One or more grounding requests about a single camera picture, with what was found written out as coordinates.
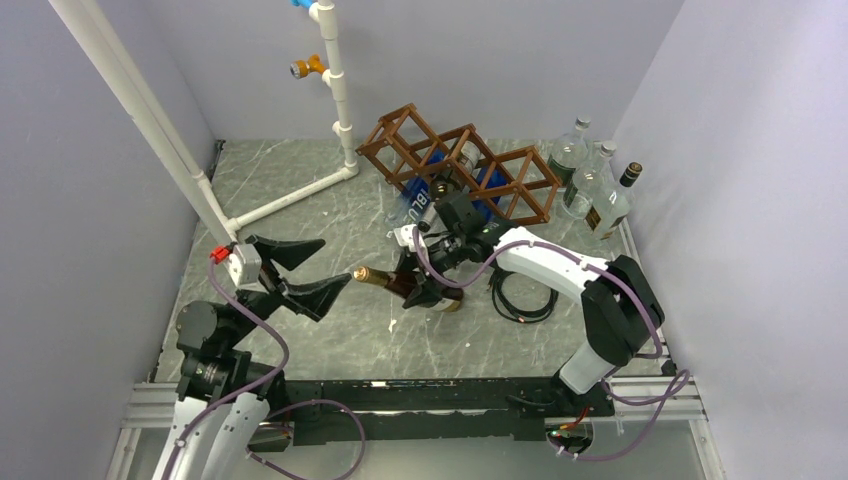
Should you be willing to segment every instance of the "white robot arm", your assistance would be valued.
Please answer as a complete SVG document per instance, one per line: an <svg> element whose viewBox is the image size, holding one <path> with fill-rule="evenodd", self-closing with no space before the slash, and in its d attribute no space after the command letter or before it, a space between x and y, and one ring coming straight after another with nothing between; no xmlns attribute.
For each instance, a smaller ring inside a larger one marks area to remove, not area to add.
<svg viewBox="0 0 848 480"><path fill-rule="evenodd" d="M655 329L665 318L641 268L630 257L607 261L582 255L547 242L511 220L486 221L468 196L459 192L441 198L436 210L450 235L426 247L418 259L429 276L468 260L491 262L498 252L497 267L538 280L582 307L586 340L552 378L567 403L588 404L590 398L605 397L598 383L627 365L651 338L647 322ZM408 225L397 229L395 237L414 251L415 231ZM417 243L423 245L420 235ZM641 305L625 295L625 288Z"/></svg>
<svg viewBox="0 0 848 480"><path fill-rule="evenodd" d="M293 270L323 245L323 240L279 242L251 236L243 244L212 252L215 263L227 262L237 286L261 284L261 291L239 290L235 300L228 299L249 310L255 319L232 304L194 301L180 310L175 322L177 349L185 358L174 419L154 479L231 478L271 408L289 405L281 367L253 362L250 352L235 346L280 307L316 322L326 315L350 281L349 274L295 285L283 278L273 263ZM196 419L199 423L188 431Z"/></svg>

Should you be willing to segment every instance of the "gray marble surface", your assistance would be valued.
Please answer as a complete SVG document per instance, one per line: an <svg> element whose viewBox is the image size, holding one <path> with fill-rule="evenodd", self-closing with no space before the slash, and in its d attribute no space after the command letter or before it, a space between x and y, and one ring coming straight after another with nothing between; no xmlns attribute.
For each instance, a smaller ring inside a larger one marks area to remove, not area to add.
<svg viewBox="0 0 848 480"><path fill-rule="evenodd" d="M503 152L533 143L532 140L490 140ZM246 213L339 168L342 152L337 141L283 140L227 142L212 186L230 216ZM277 240L323 238L327 245L286 277L296 283L352 272L360 265L391 269L397 244L387 237L386 213L394 192L371 164L361 158L358 176L244 228L241 236L258 234ZM537 175L532 170L528 178ZM596 241L580 222L554 210L554 219L529 229L537 235L580 253L612 259L624 253L620 235ZM206 279L207 256L215 242L198 225L176 306L196 300L221 302ZM466 278L474 265L452 272ZM509 322L494 311L486 289L489 273L465 291L462 308L455 313L413 308L372 285L355 281L342 291L330 313L315 323L280 309L269 323L289 344L289 379L379 379L547 376L584 340L580 308L560 296L555 313L534 325ZM232 289L219 268L217 278ZM526 277L514 275L504 287L518 307L538 308L548 289ZM156 381L176 381L182 353L176 350L174 318L165 336ZM238 346L254 360L274 364L279 346L257 329ZM620 374L659 374L656 361L634 360Z"/></svg>

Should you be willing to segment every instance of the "white wall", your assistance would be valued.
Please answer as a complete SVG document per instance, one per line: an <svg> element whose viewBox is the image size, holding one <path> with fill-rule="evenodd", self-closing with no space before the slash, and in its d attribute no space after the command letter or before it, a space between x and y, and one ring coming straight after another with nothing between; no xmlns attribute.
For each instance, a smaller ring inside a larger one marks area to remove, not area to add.
<svg viewBox="0 0 848 480"><path fill-rule="evenodd" d="M848 5L687 0L616 133L731 479L848 470Z"/></svg>
<svg viewBox="0 0 848 480"><path fill-rule="evenodd" d="M211 132L145 10L103 3L208 163ZM0 478L103 478L196 217L50 4L2 11Z"/></svg>
<svg viewBox="0 0 848 480"><path fill-rule="evenodd" d="M330 138L317 25L288 0L144 0L218 138ZM354 134L415 102L437 130L547 138L588 112L612 135L683 0L338 0Z"/></svg>

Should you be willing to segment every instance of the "pipe fitting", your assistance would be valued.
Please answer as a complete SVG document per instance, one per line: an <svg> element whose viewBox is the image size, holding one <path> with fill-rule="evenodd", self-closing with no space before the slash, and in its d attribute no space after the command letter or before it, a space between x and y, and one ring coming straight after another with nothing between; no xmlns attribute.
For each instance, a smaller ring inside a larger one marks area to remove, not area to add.
<svg viewBox="0 0 848 480"><path fill-rule="evenodd" d="M321 57L316 53L306 60L297 60L289 67L291 74L296 79L301 79L312 72L317 72L321 75L327 71L327 67L321 63Z"/></svg>
<svg viewBox="0 0 848 480"><path fill-rule="evenodd" d="M315 20L315 23L318 23L318 3L313 3L309 6L309 18Z"/></svg>

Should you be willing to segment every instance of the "wooden wine rack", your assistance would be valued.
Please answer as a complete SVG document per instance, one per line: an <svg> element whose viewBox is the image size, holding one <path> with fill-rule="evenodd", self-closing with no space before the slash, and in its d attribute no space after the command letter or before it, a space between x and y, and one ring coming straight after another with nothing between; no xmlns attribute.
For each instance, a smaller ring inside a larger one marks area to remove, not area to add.
<svg viewBox="0 0 848 480"><path fill-rule="evenodd" d="M427 137L423 140L410 144L400 134L404 122L412 120L421 132ZM448 143L456 140L452 147ZM481 181L472 176L472 172L466 170L460 158L460 151L466 142L473 143L480 151L481 157L476 167L483 168L485 174ZM384 148L391 148L397 154L392 164L386 164L378 158L379 152ZM436 151L444 154L444 160L429 163ZM545 223L550 220L549 211L553 205L557 189L561 186L559 179L554 175L545 161L539 155L535 146L523 147L506 153L495 155L486 145L473 124L464 125L442 134L436 134L430 125L418 114L415 105L410 103L389 112L380 117L377 126L368 135L368 138L356 149L356 153L364 156L374 167L386 178L386 183L394 185L403 191L404 184L412 178L420 177L428 184L439 172L453 168L452 178L457 179L462 185L468 187L471 200L481 200L489 209L500 216L509 218L519 225L534 225ZM514 176L504 167L506 162L524 159ZM544 177L542 180L524 182L531 165L535 165ZM494 172L498 172L505 180L506 185L489 187L488 184ZM550 192L544 201L540 203L531 193L533 190L550 187ZM492 199L512 195L506 210L501 209ZM535 215L521 218L512 218L519 202L523 201Z"/></svg>

